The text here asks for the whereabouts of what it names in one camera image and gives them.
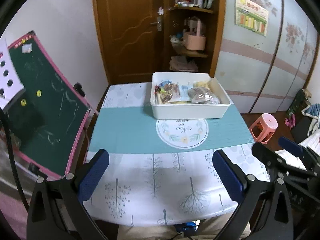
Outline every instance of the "metal screw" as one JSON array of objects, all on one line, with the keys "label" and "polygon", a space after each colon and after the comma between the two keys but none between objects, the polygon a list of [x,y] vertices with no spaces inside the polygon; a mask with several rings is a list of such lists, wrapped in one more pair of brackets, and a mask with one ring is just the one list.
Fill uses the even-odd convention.
[{"label": "metal screw", "polygon": [[66,179],[73,179],[73,177],[74,177],[73,173],[68,173],[66,175]]},{"label": "metal screw", "polygon": [[280,185],[283,185],[283,184],[284,184],[284,181],[283,181],[283,179],[281,179],[281,178],[278,178],[278,179],[277,179],[277,182],[278,182]]},{"label": "metal screw", "polygon": [[41,184],[42,182],[44,182],[44,178],[40,177],[37,179],[37,183]]},{"label": "metal screw", "polygon": [[278,177],[283,179],[283,174],[281,172],[278,172]]},{"label": "metal screw", "polygon": [[248,175],[247,175],[247,178],[248,178],[248,180],[250,180],[250,181],[254,181],[254,180],[256,179],[256,177],[255,177],[254,175],[252,175],[252,174],[248,174]]}]

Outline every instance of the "white plastic bin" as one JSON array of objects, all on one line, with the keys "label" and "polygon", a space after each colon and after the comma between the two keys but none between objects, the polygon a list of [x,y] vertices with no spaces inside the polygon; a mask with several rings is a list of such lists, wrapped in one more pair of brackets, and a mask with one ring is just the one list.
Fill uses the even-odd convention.
[{"label": "white plastic bin", "polygon": [[[174,83],[193,84],[194,82],[208,82],[210,90],[220,98],[221,104],[156,104],[155,86],[162,81],[171,80]],[[186,72],[155,72],[152,75],[150,102],[156,119],[212,119],[221,118],[231,104],[231,99],[218,82],[206,73]]]}]

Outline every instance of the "corner shelf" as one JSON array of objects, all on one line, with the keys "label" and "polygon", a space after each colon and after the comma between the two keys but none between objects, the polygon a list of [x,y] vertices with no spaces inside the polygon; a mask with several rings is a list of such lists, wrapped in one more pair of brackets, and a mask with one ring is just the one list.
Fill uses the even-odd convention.
[{"label": "corner shelf", "polygon": [[184,7],[184,6],[170,7],[168,10],[169,10],[169,11],[174,11],[174,10],[191,10],[191,11],[198,11],[198,12],[205,12],[205,13],[213,13],[212,10],[208,10],[208,9],[202,9],[202,8],[198,8],[198,7]]},{"label": "corner shelf", "polygon": [[183,45],[178,43],[172,43],[172,47],[178,55],[186,55],[188,57],[208,57],[207,54],[199,53],[197,50],[188,50]]}]

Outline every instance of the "beige pants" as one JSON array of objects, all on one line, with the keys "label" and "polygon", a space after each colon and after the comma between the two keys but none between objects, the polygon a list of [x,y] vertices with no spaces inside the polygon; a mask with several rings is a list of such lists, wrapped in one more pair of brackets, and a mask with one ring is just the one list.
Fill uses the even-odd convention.
[{"label": "beige pants", "polygon": [[[214,239],[216,235],[223,228],[225,223],[229,220],[231,213],[221,215],[218,217],[201,220],[197,230],[197,236],[192,236],[192,239]],[[245,227],[241,238],[245,238],[250,234],[249,223]],[[119,226],[117,240],[164,240],[171,239],[177,235],[177,231],[174,226],[155,226],[155,227],[129,227]],[[189,240],[189,238],[182,238],[178,235],[174,240]]]}]

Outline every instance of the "teal stripe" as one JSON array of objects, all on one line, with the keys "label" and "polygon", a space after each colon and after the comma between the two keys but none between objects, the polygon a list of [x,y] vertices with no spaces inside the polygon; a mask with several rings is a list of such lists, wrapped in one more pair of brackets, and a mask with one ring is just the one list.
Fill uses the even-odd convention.
[{"label": "teal stripe", "polygon": [[100,148],[109,153],[156,154],[217,149],[254,142],[234,105],[220,119],[207,119],[205,142],[192,149],[177,149],[164,143],[156,132],[151,106],[103,108],[94,127],[89,151]]}]

